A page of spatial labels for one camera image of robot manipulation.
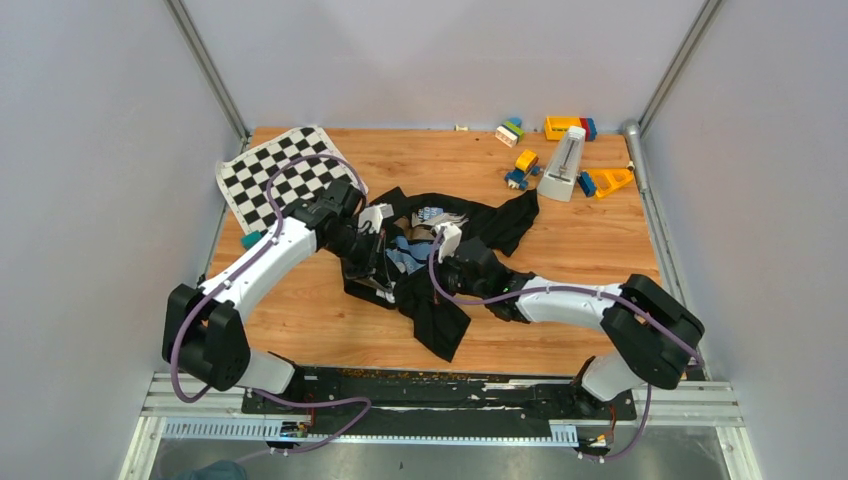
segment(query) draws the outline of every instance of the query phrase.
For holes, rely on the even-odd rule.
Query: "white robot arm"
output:
[[[361,194],[344,182],[333,182],[314,202],[286,208],[279,235],[270,229],[260,242],[224,272],[197,288],[180,285],[168,299],[163,358],[169,361],[176,332],[208,292],[208,300],[181,343],[178,366],[218,390],[233,386],[285,395],[297,366],[274,354],[251,349],[244,323],[253,309],[292,268],[321,248],[344,259],[355,277],[376,289],[386,288],[375,259],[385,258],[384,243],[371,222],[363,229],[353,213]],[[385,206],[368,207],[359,218],[382,218]],[[584,286],[551,282],[532,273],[503,266],[479,239],[459,243],[449,238],[439,252],[437,282],[450,294],[495,300],[503,292],[511,298],[489,303],[497,317],[535,323],[553,321],[606,332],[616,351],[589,359],[575,379],[590,402],[608,402],[622,391],[648,382],[675,388],[689,355],[655,330],[638,321],[634,312],[610,297],[626,297],[660,320],[692,348],[703,326],[679,303],[647,277],[634,275],[624,284]],[[264,254],[256,253],[265,250]],[[238,278],[231,280],[233,272]],[[559,291],[570,286],[584,293]],[[591,290],[596,295],[586,295]]]

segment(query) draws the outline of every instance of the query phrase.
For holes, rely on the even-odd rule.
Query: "wooden table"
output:
[[[283,133],[259,128],[252,145]],[[519,195],[503,177],[529,148],[545,164],[556,142],[529,133],[508,148],[488,132],[327,129],[370,188],[370,198],[395,187],[407,195],[439,192],[497,206]],[[619,135],[587,142],[581,166],[622,168],[629,161]],[[536,179],[531,180],[531,188]],[[659,282],[635,183],[598,200],[576,189],[570,203],[539,197],[541,212],[511,258],[514,270],[574,283],[621,282],[642,273]],[[230,213],[210,270],[217,274],[244,253],[244,235]],[[575,374],[591,355],[612,349],[600,333],[562,324],[501,321],[482,306],[464,307],[471,326],[452,363],[412,336],[396,310],[346,295],[339,262],[321,251],[298,265],[265,297],[247,324],[251,346],[301,364],[503,373]]]

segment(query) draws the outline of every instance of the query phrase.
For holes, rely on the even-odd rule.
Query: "checkerboard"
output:
[[[291,129],[229,162],[218,164],[218,187],[245,234],[264,234],[276,220],[274,210],[265,197],[268,179],[289,160],[322,152],[344,158],[324,129],[302,127]],[[353,173],[335,160],[307,160],[280,174],[271,187],[271,193],[282,208],[295,200],[308,200],[320,195],[336,178],[344,178],[356,185]]]

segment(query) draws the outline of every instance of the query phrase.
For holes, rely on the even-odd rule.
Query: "metal floor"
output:
[[[616,429],[619,448],[634,430]],[[168,478],[263,448],[247,441],[164,441],[159,468]],[[244,467],[251,480],[729,479],[715,429],[706,427],[648,428],[628,457],[604,465],[560,448],[334,444],[288,458],[263,456]],[[151,478],[158,478],[155,470]]]

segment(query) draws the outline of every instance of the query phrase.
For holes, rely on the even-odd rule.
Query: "black mounting plate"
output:
[[[605,420],[604,408],[583,415],[574,405],[570,377],[384,369],[302,367],[304,401],[364,396],[373,407],[352,435],[445,437],[548,437],[549,420]],[[618,420],[635,420],[631,393],[613,399]],[[330,434],[346,424],[360,404],[315,409],[310,433]],[[308,413],[245,395],[247,414]]]

